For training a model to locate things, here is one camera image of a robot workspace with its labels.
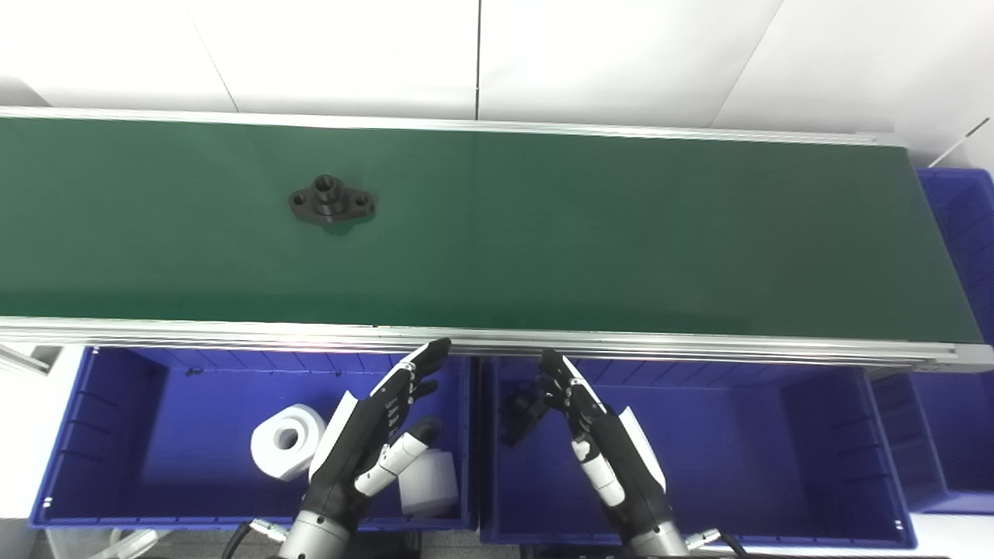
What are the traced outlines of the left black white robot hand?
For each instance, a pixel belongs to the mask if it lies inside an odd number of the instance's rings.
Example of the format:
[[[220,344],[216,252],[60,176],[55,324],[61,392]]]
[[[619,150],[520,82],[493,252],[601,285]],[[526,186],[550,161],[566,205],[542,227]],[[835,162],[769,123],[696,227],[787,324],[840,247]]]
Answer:
[[[370,500],[430,448],[443,429],[440,418],[404,424],[413,404],[438,388],[429,376],[443,367],[451,346],[451,339],[429,341],[402,357],[365,398],[345,393],[310,464],[302,512],[355,531]]]

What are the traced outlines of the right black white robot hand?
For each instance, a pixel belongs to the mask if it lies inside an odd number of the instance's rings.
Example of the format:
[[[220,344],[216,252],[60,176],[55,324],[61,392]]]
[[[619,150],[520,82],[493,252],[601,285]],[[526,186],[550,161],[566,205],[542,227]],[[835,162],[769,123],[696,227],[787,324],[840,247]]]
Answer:
[[[675,514],[652,449],[631,410],[614,411],[567,357],[544,348],[537,385],[567,420],[571,446],[608,523],[624,543],[651,532],[676,532]]]

